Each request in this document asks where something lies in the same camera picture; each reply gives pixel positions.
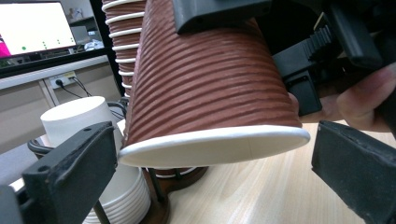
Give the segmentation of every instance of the human hand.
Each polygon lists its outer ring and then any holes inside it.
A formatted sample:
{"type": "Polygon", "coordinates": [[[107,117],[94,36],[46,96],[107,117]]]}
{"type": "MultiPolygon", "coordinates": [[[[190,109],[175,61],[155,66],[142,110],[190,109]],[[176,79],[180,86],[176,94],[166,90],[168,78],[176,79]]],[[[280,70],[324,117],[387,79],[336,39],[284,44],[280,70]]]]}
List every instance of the human hand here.
{"type": "MultiPolygon", "coordinates": [[[[396,63],[390,64],[361,80],[341,94],[320,98],[322,110],[300,117],[302,123],[344,119],[349,126],[373,132],[389,132],[389,127],[375,112],[396,88],[396,63]]],[[[297,99],[290,94],[298,108],[297,99]]]]}

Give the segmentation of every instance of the computer monitor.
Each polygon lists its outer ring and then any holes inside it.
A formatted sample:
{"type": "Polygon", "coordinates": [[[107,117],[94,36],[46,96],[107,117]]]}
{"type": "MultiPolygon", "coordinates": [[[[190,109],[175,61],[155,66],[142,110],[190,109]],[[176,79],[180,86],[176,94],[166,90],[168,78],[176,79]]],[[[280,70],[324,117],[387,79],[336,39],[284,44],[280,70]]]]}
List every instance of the computer monitor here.
{"type": "Polygon", "coordinates": [[[0,59],[75,45],[60,2],[0,3],[0,59]]]}

